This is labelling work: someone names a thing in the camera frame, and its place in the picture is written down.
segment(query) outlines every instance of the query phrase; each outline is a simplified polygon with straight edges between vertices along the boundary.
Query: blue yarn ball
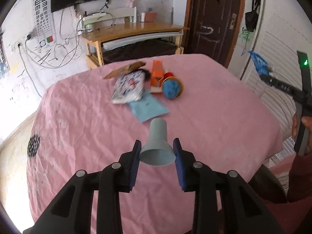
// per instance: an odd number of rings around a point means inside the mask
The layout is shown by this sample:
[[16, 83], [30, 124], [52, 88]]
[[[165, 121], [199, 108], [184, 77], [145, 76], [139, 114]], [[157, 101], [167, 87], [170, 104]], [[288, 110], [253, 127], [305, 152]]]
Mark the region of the blue yarn ball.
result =
[[168, 99], [175, 99], [181, 91], [181, 86], [177, 80], [174, 79], [164, 81], [162, 83], [162, 88], [163, 95]]

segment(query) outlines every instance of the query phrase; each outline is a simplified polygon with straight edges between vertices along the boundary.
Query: brown cardboard packet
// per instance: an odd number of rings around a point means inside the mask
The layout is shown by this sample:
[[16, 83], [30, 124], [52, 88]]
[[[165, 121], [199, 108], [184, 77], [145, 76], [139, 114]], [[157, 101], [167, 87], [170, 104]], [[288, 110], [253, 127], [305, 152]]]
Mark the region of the brown cardboard packet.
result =
[[125, 65], [119, 69], [115, 69], [112, 72], [110, 72], [107, 76], [105, 76], [103, 79], [110, 79], [113, 77], [120, 77], [122, 75], [126, 75], [131, 73], [132, 71], [137, 70], [138, 68], [141, 68], [142, 66], [145, 66], [146, 62], [137, 61], [128, 65]]

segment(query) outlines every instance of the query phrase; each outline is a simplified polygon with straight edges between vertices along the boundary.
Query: white patterned plastic bag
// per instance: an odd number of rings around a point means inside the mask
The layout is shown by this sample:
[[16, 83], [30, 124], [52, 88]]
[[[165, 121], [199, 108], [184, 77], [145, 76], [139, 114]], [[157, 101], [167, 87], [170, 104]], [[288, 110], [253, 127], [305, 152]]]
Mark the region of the white patterned plastic bag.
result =
[[125, 104], [141, 99], [144, 92], [145, 74], [135, 71], [119, 77], [114, 86], [111, 103]]

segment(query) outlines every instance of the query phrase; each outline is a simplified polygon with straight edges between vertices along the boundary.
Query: tiled floor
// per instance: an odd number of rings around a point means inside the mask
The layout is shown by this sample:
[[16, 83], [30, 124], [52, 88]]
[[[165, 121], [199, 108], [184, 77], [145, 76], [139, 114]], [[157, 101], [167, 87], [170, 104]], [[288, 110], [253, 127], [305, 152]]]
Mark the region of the tiled floor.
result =
[[33, 226], [27, 192], [27, 145], [32, 115], [0, 147], [0, 202], [20, 232]]

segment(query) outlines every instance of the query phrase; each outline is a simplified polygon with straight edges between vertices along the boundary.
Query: door handle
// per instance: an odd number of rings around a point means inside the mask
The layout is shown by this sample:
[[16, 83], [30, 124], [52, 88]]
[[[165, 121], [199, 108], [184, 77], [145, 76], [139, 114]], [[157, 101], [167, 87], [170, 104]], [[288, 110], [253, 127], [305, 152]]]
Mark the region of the door handle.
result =
[[236, 18], [237, 18], [237, 15], [233, 13], [231, 17], [231, 22], [230, 22], [230, 30], [234, 30]]

